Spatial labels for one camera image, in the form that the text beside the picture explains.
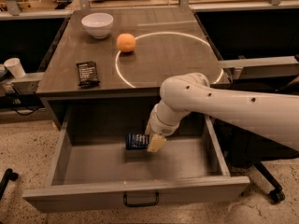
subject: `white bowl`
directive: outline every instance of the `white bowl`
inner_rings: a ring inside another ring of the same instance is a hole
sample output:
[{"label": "white bowl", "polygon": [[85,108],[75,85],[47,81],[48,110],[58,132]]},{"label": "white bowl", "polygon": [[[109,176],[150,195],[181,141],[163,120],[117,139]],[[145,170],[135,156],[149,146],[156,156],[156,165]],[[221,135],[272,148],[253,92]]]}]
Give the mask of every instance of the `white bowl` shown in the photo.
[{"label": "white bowl", "polygon": [[107,13],[93,13],[82,19],[85,31],[96,39],[103,39],[112,30],[113,17]]}]

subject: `cabinet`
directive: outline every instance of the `cabinet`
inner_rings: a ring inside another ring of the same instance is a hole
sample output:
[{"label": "cabinet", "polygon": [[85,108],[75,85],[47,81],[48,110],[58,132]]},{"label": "cabinet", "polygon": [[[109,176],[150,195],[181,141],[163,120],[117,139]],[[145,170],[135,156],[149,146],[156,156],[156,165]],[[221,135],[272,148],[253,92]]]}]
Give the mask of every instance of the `cabinet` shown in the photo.
[{"label": "cabinet", "polygon": [[[41,212],[61,212],[237,197],[249,179],[230,176],[207,116],[184,119],[158,153],[125,149],[127,133],[144,132],[167,77],[203,72],[213,86],[228,82],[192,12],[181,7],[106,12],[115,25],[103,40],[82,30],[82,11],[73,14],[39,85],[37,94],[61,135],[45,188],[26,190],[23,198]],[[125,32],[138,38],[134,53],[116,49]],[[150,39],[139,39],[142,35]],[[76,63],[86,60],[96,62],[101,84],[84,90]]]}]

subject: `chair leg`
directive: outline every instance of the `chair leg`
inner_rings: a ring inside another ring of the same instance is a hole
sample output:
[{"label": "chair leg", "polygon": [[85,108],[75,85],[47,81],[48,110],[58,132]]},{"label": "chair leg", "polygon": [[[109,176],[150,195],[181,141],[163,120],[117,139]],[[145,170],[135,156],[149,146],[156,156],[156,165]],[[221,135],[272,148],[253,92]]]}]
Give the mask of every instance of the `chair leg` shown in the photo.
[{"label": "chair leg", "polygon": [[280,203],[281,201],[285,200],[285,195],[282,191],[282,187],[270,174],[266,167],[261,162],[256,162],[254,166],[273,185],[274,189],[269,193],[269,196],[273,200],[273,202]]},{"label": "chair leg", "polygon": [[6,172],[4,173],[4,175],[2,177],[1,183],[0,183],[0,200],[1,200],[3,193],[7,187],[8,181],[9,180],[11,180],[11,181],[17,180],[18,176],[19,175],[17,173],[13,173],[12,169],[10,169],[10,168],[8,168],[6,170]]}]

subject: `drawer handle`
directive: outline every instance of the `drawer handle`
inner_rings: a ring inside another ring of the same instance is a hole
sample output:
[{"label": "drawer handle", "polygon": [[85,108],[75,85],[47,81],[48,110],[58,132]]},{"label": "drawer handle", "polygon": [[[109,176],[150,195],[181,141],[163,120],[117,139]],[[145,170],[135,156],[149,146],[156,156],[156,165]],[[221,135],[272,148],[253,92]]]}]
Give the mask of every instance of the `drawer handle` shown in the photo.
[{"label": "drawer handle", "polygon": [[155,202],[153,202],[153,203],[128,203],[127,194],[124,193],[124,194],[123,194],[123,203],[124,203],[124,205],[127,206],[127,207],[153,206],[153,205],[158,204],[158,202],[159,202],[159,193],[156,192],[155,194],[156,194],[156,200],[155,200]]}]

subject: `black package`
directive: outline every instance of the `black package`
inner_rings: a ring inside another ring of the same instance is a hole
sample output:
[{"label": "black package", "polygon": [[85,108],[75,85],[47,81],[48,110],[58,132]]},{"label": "black package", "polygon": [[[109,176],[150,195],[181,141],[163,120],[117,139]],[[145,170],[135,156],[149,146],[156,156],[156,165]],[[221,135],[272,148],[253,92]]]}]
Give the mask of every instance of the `black package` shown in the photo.
[{"label": "black package", "polygon": [[128,133],[125,136],[125,147],[127,150],[146,149],[150,143],[150,137],[144,134]]},{"label": "black package", "polygon": [[97,76],[95,62],[77,63],[79,86],[89,87],[98,85],[100,80]]}]

